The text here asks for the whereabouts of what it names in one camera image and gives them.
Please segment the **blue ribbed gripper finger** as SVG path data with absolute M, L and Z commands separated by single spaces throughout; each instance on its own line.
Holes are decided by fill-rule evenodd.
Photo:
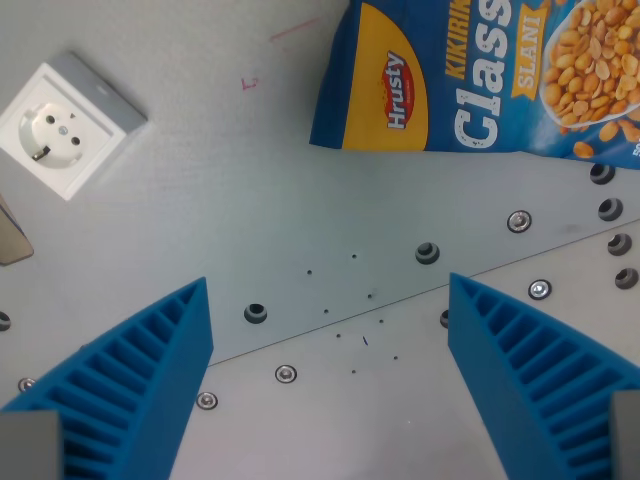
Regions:
M 167 479 L 213 350 L 200 278 L 85 344 L 3 409 L 59 415 L 66 479 Z
M 612 478 L 611 397 L 638 388 L 636 365 L 456 273 L 448 347 L 508 478 Z

